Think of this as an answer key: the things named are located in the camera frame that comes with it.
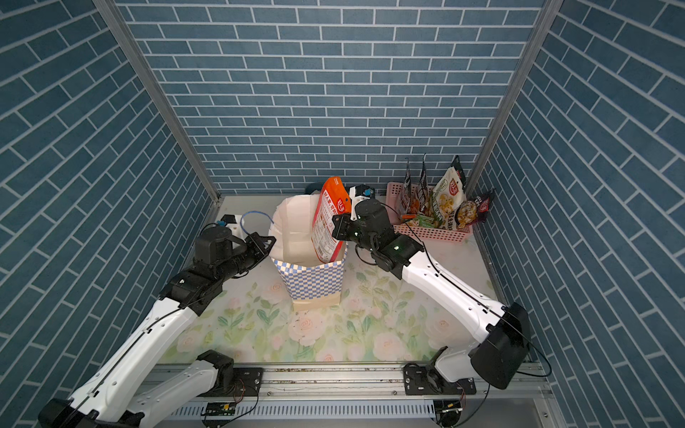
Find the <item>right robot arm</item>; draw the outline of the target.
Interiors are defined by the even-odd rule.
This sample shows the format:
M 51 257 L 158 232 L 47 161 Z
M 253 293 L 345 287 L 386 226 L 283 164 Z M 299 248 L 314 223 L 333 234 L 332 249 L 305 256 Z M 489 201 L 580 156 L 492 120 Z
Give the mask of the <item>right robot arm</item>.
M 376 265 L 414 285 L 437 301 L 469 331 L 476 344 L 467 351 L 442 351 L 435 369 L 454 383 L 473 372 L 489 385 L 505 390 L 531 348 L 531 323 L 518 303 L 505 305 L 478 292 L 447 271 L 419 240 L 394 230 L 383 203 L 365 199 L 354 213 L 333 216 L 332 237 L 354 242 L 370 252 Z

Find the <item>cream yellow condiment packet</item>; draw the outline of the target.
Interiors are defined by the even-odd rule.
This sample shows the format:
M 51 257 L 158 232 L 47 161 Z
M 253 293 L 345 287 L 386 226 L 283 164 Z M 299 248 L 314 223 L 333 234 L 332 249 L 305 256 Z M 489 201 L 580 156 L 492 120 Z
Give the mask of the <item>cream yellow condiment packet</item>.
M 430 207 L 435 226 L 451 228 L 450 222 L 465 199 L 460 170 L 451 166 L 431 191 Z

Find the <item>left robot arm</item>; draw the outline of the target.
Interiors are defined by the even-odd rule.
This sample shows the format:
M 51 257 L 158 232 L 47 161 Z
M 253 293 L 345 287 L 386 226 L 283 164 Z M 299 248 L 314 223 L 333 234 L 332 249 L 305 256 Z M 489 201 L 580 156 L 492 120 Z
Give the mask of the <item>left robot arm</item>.
M 221 294 L 226 281 L 245 276 L 269 257 L 276 238 L 205 228 L 192 264 L 173 276 L 141 325 L 69 399 L 51 399 L 39 413 L 43 427 L 154 427 L 205 393 L 230 395 L 239 384 L 234 360 L 205 351 L 188 368 L 147 392 L 139 388 L 165 351 Z

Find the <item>black red condiment packet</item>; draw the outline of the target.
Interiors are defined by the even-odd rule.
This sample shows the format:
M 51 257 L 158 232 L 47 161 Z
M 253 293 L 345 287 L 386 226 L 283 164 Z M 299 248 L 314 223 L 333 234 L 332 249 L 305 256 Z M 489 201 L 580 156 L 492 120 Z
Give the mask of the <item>black red condiment packet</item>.
M 430 192 L 427 183 L 426 157 L 422 158 L 421 171 L 417 184 L 417 212 L 428 217 L 430 215 Z

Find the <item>orange condiment packet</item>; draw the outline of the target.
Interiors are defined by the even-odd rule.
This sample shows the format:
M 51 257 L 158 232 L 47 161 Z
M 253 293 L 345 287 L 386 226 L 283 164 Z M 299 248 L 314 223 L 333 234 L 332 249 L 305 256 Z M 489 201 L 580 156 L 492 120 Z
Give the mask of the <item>orange condiment packet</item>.
M 315 253 L 322 263 L 336 260 L 342 243 L 333 238 L 333 216 L 351 212 L 351 198 L 339 177 L 331 177 L 324 183 L 319 194 L 311 240 Z

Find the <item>dark maroon condiment packet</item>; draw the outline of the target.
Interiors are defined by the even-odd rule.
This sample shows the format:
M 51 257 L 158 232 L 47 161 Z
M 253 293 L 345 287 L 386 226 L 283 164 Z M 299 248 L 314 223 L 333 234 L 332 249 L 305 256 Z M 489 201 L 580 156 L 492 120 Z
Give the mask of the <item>dark maroon condiment packet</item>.
M 411 172 L 410 161 L 407 160 L 404 178 L 401 184 L 401 192 L 396 201 L 396 208 L 401 216 L 409 215 L 411 208 Z

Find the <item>blue checkered paper bag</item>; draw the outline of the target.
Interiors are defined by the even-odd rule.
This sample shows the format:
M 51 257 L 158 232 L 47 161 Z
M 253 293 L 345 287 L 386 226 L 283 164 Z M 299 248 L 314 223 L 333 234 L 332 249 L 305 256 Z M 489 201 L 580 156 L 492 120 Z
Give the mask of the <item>blue checkered paper bag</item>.
M 269 233 L 276 237 L 270 252 L 296 311 L 338 305 L 342 299 L 347 248 L 322 262 L 311 241 L 311 223 L 319 198 L 301 194 L 282 201 L 273 215 Z

